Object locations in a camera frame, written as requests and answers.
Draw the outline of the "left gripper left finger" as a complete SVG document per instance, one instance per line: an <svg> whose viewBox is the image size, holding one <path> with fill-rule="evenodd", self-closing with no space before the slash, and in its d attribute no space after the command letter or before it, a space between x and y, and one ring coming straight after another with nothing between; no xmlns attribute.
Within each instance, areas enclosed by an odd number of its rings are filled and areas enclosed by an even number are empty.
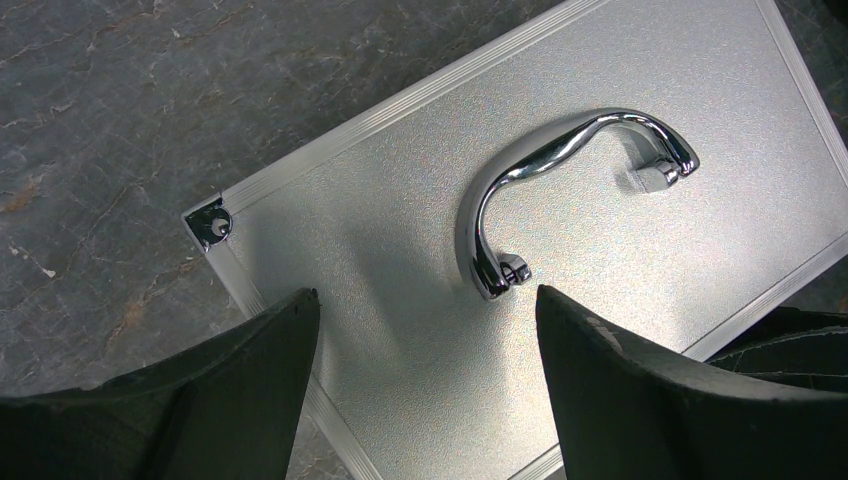
<svg viewBox="0 0 848 480"><path fill-rule="evenodd" d="M5 479L282 479L317 348L301 289L253 319L91 389L1 401Z"/></svg>

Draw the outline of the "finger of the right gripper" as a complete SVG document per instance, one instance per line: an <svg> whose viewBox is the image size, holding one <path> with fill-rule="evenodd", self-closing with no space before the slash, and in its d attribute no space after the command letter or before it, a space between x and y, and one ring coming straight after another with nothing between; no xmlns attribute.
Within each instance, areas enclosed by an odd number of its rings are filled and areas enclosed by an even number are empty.
<svg viewBox="0 0 848 480"><path fill-rule="evenodd" d="M847 315L778 307L707 364L813 390L847 391Z"/></svg>

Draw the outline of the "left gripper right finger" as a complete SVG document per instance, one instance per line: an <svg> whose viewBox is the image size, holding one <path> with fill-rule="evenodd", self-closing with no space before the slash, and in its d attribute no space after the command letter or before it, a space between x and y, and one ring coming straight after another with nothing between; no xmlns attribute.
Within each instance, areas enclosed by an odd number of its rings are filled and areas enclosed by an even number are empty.
<svg viewBox="0 0 848 480"><path fill-rule="evenodd" d="M537 338L570 479L843 479L847 391L714 367L550 286Z"/></svg>

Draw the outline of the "grey metal case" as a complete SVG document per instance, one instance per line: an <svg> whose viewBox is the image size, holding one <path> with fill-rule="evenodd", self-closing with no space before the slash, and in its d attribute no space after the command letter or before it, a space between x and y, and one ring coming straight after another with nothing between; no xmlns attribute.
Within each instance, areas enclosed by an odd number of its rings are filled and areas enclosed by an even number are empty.
<svg viewBox="0 0 848 480"><path fill-rule="evenodd" d="M188 210L246 317L318 293L356 479L563 462L552 286L704 360L847 253L847 151L772 1L569 1Z"/></svg>

